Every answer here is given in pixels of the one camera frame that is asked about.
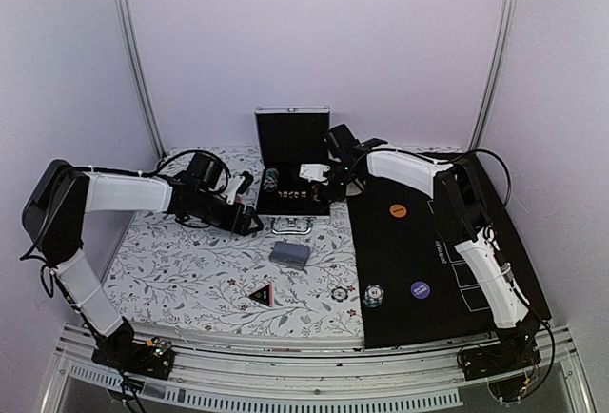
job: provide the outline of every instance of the case handle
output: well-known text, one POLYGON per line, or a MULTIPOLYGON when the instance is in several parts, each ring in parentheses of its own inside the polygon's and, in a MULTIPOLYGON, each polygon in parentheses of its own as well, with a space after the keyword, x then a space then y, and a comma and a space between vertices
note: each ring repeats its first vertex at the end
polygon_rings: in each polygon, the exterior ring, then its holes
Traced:
POLYGON ((306 218, 306 228, 299 228, 296 218, 287 218, 285 228, 275 227, 276 218, 270 219, 270 230, 275 235, 307 235, 313 230, 313 218, 306 218))

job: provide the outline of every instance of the poker chip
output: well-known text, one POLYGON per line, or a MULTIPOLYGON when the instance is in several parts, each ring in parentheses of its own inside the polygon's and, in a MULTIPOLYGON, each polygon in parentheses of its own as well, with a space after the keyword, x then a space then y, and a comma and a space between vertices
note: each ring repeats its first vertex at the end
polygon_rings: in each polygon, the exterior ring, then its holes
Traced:
POLYGON ((343 302, 348 295, 349 293, 343 287, 338 286, 332 289, 332 299, 336 302, 343 302))
POLYGON ((363 294, 363 304, 368 308, 375 308, 383 303, 383 289, 378 285, 370 285, 363 294))

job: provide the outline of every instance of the orange circle sticker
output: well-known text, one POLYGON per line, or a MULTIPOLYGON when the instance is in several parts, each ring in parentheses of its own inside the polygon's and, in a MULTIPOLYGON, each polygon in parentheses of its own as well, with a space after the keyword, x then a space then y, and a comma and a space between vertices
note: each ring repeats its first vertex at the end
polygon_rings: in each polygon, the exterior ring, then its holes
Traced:
POLYGON ((408 210, 406 210, 405 206, 394 204, 389 208, 389 213, 391 213, 391 216, 394 218, 403 218, 406 216, 406 214, 408 214, 408 210))

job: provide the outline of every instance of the floral pattern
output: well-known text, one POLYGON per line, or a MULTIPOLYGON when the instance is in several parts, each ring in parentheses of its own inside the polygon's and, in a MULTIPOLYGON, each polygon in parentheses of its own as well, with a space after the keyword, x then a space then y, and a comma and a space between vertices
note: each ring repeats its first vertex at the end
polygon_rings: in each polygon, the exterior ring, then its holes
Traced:
MULTIPOLYGON (((209 151, 231 171, 247 170, 255 177, 243 196, 254 206, 263 172, 259 150, 209 151)), ((189 158, 179 158, 165 173, 186 167, 189 158)), ((120 313, 136 322, 257 336, 363 336, 346 203, 333 205, 327 225, 315 226, 307 236, 276 236, 266 224, 263 231, 243 237, 215 227, 180 226, 165 214, 138 213, 104 289, 120 313), (304 271, 268 260, 276 241, 311 248, 304 271), (268 284, 272 307, 247 297, 268 284), (331 297, 337 286, 348 291, 341 303, 331 297)))

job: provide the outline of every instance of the metal rail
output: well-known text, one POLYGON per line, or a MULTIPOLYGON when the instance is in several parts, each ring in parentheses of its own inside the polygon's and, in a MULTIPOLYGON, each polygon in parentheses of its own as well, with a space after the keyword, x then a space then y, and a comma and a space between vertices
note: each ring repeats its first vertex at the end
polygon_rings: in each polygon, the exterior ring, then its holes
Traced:
POLYGON ((116 9, 121 23, 121 29, 125 38, 125 44, 127 46, 129 63, 131 64, 131 73, 133 74, 133 80, 137 90, 138 98, 140 100, 140 106, 142 108, 142 114, 144 115, 144 121, 150 142, 154 148, 154 152, 160 159, 165 156, 166 149, 161 138, 161 130, 156 121, 154 110, 152 109, 152 103, 150 102, 150 95, 148 93, 146 78, 144 77, 144 68, 142 67, 142 61, 140 60, 140 53, 137 48, 137 41, 135 40, 135 30, 133 28, 133 18, 131 17, 131 9, 129 7, 128 0, 115 0, 116 9))
POLYGON ((515 8, 516 0, 503 0, 497 42, 495 43, 495 50, 493 51, 493 60, 491 61, 491 68, 486 79, 486 87, 484 88, 484 95, 482 97, 474 132, 472 133, 472 138, 469 143, 469 149, 480 147, 484 131, 486 130, 486 124, 488 123, 488 117, 493 106, 495 92, 497 91, 501 76, 501 65, 503 64, 503 57, 505 55, 510 29, 512 27, 512 18, 514 16, 515 8))

